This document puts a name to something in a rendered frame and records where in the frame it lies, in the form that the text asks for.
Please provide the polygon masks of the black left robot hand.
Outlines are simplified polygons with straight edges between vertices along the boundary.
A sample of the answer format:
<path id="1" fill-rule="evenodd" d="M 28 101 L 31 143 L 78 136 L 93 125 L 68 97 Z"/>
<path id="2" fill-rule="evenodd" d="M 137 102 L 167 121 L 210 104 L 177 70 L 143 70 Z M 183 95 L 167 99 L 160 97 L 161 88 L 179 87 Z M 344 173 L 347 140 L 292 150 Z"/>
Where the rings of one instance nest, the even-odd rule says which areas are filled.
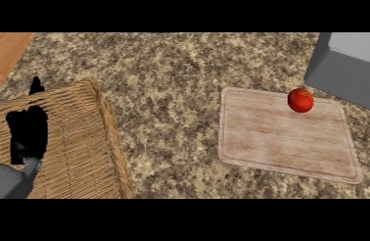
<path id="1" fill-rule="evenodd" d="M 6 115 L 11 128 L 11 164 L 22 165 L 27 158 L 43 158 L 48 145 L 48 114 L 34 102 Z"/>

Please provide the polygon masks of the pale wooden cutting board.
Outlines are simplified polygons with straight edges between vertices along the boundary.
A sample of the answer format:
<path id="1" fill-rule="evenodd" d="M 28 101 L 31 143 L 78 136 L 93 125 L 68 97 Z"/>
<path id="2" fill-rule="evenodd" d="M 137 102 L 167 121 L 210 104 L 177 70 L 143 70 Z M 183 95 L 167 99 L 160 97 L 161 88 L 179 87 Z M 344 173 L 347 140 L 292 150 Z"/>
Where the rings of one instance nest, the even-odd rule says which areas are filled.
<path id="1" fill-rule="evenodd" d="M 317 98 L 313 110 L 297 113 L 285 93 L 224 88 L 219 158 L 348 184 L 363 180 L 344 109 L 331 99 Z"/>

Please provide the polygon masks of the brown wicker basket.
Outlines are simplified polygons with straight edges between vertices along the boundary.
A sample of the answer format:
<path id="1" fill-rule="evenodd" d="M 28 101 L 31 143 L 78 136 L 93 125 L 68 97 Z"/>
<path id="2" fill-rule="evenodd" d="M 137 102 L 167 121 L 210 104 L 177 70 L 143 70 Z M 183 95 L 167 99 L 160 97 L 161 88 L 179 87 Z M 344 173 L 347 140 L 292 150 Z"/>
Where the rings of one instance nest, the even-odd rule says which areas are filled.
<path id="1" fill-rule="evenodd" d="M 48 147 L 30 197 L 132 198 L 115 115 L 89 78 L 31 96 L 0 100 L 0 163 L 11 163 L 6 114 L 31 105 L 42 106 L 48 113 Z"/>

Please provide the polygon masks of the brown wooden panel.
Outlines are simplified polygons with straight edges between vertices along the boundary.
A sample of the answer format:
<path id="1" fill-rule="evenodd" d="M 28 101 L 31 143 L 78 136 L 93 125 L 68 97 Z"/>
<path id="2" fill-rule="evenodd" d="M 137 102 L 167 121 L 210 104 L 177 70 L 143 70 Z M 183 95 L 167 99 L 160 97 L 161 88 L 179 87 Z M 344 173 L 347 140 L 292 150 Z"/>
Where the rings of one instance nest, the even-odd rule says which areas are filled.
<path id="1" fill-rule="evenodd" d="M 0 32 L 0 84 L 25 53 L 34 32 Z"/>

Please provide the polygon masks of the red tomato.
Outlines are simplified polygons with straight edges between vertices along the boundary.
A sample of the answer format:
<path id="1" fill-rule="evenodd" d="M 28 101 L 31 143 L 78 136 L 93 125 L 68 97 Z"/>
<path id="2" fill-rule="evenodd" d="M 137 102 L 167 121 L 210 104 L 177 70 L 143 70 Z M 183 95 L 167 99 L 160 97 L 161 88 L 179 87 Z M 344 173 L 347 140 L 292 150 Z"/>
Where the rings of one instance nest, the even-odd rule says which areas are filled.
<path id="1" fill-rule="evenodd" d="M 288 94 L 288 105 L 297 113 L 307 113 L 314 107 L 314 97 L 308 90 L 294 89 Z"/>

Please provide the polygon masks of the grey appliance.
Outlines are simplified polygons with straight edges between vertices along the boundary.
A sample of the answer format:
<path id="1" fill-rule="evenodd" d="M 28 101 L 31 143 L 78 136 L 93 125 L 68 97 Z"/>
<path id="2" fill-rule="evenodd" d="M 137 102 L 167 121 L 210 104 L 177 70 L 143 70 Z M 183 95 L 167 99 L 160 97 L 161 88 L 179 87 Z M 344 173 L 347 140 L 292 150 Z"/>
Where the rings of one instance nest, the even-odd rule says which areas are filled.
<path id="1" fill-rule="evenodd" d="M 370 32 L 322 32 L 304 82 L 370 109 Z"/>

